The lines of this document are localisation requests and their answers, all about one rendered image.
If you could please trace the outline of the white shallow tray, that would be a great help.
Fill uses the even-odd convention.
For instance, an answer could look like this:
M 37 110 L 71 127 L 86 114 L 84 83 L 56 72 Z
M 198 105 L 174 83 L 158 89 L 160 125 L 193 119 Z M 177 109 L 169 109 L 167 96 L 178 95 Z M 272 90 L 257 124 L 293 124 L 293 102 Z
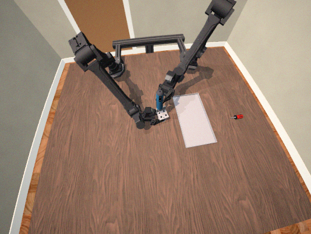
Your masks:
M 174 96 L 173 102 L 186 148 L 217 142 L 199 93 Z

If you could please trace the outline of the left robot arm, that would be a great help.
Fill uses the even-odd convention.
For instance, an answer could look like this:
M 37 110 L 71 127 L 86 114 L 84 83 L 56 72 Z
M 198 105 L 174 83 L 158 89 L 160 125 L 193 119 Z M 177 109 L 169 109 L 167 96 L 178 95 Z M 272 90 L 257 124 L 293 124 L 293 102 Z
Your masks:
M 229 16 L 234 12 L 233 6 L 236 1 L 234 0 L 212 0 L 209 4 L 205 14 L 208 15 L 208 19 L 197 36 L 196 40 L 192 44 L 191 48 L 181 61 L 181 63 L 174 68 L 173 72 L 168 71 L 165 77 L 165 81 L 163 85 L 174 88 L 176 83 L 182 82 L 184 79 L 184 74 L 186 73 L 188 66 L 196 66 L 197 67 L 197 59 L 203 55 L 205 50 L 207 49 L 206 42 L 209 39 L 210 35 L 213 33 L 214 29 L 218 24 L 224 26 Z M 214 14 L 212 14 L 212 11 Z M 216 14 L 218 15 L 216 15 Z M 179 81 L 177 81 L 179 79 Z M 167 81 L 166 81 L 167 80 Z M 170 82 L 171 81 L 171 82 Z M 177 81 L 177 82 L 175 82 Z

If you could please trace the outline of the blue electric screwdriver body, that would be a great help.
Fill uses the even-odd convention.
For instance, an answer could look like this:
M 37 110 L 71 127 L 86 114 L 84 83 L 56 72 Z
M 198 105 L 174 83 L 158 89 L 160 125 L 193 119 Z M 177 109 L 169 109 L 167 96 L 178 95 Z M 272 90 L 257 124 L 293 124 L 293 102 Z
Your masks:
M 159 113 L 160 113 L 160 110 L 163 108 L 163 104 L 162 104 L 163 96 L 164 96 L 163 90 L 157 90 L 157 92 L 156 92 L 156 107 L 159 110 Z

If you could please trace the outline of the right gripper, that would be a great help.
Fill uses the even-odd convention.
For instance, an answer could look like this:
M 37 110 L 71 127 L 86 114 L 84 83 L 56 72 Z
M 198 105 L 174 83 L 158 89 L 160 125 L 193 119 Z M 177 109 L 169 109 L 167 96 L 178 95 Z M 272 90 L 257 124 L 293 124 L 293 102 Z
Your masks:
M 164 121 L 164 120 L 159 120 L 159 119 L 153 120 L 153 119 L 155 119 L 155 115 L 157 115 L 156 109 L 154 109 L 154 112 L 155 113 L 152 115 L 152 120 L 150 121 L 150 125 L 152 125 L 152 123 L 153 123 L 153 125 L 156 125 L 156 124 Z

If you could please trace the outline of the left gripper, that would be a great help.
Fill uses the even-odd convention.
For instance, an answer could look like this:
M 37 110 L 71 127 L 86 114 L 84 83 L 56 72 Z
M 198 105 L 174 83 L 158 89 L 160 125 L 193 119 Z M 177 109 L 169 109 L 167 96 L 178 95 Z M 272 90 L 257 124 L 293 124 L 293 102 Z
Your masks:
M 174 96 L 175 90 L 170 88 L 170 87 L 167 87 L 167 86 L 165 86 L 165 85 L 163 85 L 161 83 L 159 84 L 158 89 L 161 89 L 164 92 L 165 98 L 164 98 L 162 104 L 165 103 L 166 101 L 170 100 L 171 97 Z

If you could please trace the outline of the white l-shaped bracket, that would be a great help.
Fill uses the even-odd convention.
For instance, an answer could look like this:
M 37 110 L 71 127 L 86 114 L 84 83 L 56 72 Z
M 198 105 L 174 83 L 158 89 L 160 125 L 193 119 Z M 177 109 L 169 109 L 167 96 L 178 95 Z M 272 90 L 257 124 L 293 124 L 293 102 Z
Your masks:
M 169 116 L 168 116 L 168 114 L 166 112 L 166 106 L 163 106 L 163 108 L 160 110 L 160 114 L 159 114 L 159 110 L 156 109 L 156 113 L 157 113 L 157 115 L 159 117 L 159 120 L 163 120 L 163 119 L 169 118 Z M 167 115 L 167 116 L 165 116 L 165 115 Z

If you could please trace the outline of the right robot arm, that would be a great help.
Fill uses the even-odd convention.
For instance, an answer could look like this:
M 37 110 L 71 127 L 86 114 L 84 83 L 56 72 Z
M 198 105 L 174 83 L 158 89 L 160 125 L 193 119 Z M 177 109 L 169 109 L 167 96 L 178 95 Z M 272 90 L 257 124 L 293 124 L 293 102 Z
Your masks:
M 97 49 L 95 45 L 90 44 L 83 32 L 79 32 L 79 34 L 68 40 L 68 42 L 73 50 L 74 55 L 76 56 L 74 61 L 84 71 L 92 71 L 121 102 L 129 116 L 131 118 L 133 117 L 136 123 L 136 127 L 138 129 L 143 129 L 145 127 L 145 121 L 151 121 L 152 115 L 155 112 L 153 108 L 145 107 L 143 115 L 143 113 L 141 113 L 140 106 L 128 98 L 126 94 L 123 93 L 119 85 L 111 77 L 111 75 L 122 71 L 122 64 L 117 64 L 115 62 L 115 58 L 110 52 L 103 53 Z M 88 65 L 88 63 L 94 59 L 96 60 Z M 107 67 L 109 68 L 109 73 L 107 70 L 105 70 Z

